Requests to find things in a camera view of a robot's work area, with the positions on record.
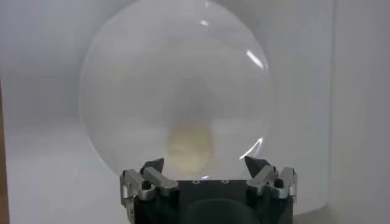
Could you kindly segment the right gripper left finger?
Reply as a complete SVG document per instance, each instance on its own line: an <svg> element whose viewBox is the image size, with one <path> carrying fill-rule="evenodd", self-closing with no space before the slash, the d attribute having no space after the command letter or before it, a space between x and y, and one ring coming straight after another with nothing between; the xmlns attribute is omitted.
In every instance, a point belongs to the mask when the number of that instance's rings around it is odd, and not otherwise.
<svg viewBox="0 0 390 224"><path fill-rule="evenodd" d="M153 200L157 194L169 197L179 190L179 182L162 174L163 158L147 161L139 171L123 170L120 175L121 205L128 207L134 198L141 201Z"/></svg>

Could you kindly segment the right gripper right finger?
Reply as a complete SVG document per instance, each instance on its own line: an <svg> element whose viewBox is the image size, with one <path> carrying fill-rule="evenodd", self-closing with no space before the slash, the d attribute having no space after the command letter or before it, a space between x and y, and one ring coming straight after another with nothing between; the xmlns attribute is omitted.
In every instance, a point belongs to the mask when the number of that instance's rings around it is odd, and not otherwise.
<svg viewBox="0 0 390 224"><path fill-rule="evenodd" d="M251 175L247 187L257 196L268 190L276 200L297 199L297 172L292 167L284 167L281 172L265 159L245 156L244 161Z"/></svg>

